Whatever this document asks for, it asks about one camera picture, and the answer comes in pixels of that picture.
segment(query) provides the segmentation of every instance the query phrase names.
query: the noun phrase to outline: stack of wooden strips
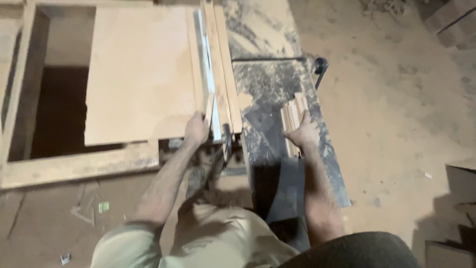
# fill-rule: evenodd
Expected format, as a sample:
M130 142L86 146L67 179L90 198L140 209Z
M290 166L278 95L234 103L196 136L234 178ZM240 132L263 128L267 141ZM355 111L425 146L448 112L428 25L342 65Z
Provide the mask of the stack of wooden strips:
M281 120L285 133L294 131L301 125L305 110L309 110L306 96L300 92L294 93L294 100L285 103L281 108ZM286 149L289 157L301 156L299 147L288 138L286 138Z

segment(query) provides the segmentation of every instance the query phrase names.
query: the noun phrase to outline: person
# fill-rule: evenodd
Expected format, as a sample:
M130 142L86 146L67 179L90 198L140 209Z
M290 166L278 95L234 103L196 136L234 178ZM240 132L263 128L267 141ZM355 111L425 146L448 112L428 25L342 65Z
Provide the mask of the person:
M305 218L310 250L299 254L249 210L218 207L194 195L180 208L174 245L168 256L162 256L160 234L187 164L208 138L209 124L196 112L187 123L183 144L148 186L133 219L99 241L91 267L417 267L408 247L394 235L345 235L319 156L319 131L306 111L300 127L285 134L302 149L306 160Z

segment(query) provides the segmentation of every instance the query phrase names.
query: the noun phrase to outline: sawdust-covered floor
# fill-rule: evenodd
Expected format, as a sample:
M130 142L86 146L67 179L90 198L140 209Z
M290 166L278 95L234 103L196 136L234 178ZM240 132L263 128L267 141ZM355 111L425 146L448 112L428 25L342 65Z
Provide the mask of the sawdust-covered floor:
M476 51L441 47L415 8L395 19L364 16L358 1L290 5L304 51L330 64L318 96L353 204L343 209L347 231L392 232L423 262L425 239L456 239L464 220L451 209L445 163L474 152ZM67 267L87 267L97 241L133 213L152 177L92 182L94 205L110 203L95 228L70 213L80 184L29 192L9 239L0 240L0 267L60 267L67 252Z
M445 49L416 7L364 16L358 1L293 0L305 52L329 61L318 98L352 207L348 232L458 240L445 163L474 153L476 51ZM432 179L424 176L428 173Z

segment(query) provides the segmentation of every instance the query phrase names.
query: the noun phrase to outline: man's right hand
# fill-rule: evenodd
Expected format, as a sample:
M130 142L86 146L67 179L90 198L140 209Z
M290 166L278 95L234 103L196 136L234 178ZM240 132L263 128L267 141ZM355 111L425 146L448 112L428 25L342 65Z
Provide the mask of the man's right hand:
M317 146L320 132L317 122L312 122L309 111L305 110L301 125L296 130L284 134L294 145L304 148L309 145Z
M207 141L209 132L210 125L208 120L204 119L202 112L197 111L187 122L184 143L198 148Z

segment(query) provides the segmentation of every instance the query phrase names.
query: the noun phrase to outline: dusty floor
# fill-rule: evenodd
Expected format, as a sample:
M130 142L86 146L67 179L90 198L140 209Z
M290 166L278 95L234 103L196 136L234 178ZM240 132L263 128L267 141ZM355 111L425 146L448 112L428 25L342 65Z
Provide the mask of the dusty floor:
M290 4L304 51L330 64L318 96L353 204L343 209L347 231L394 233L423 263L425 239L457 240L465 220L451 210L445 163L475 151L476 51L442 48L415 9L393 19L363 16L358 1ZM109 201L110 210L96 214L95 228L70 213L80 184L28 192L0 240L0 267L59 267L66 252L68 267L87 267L153 176L100 180L94 205Z

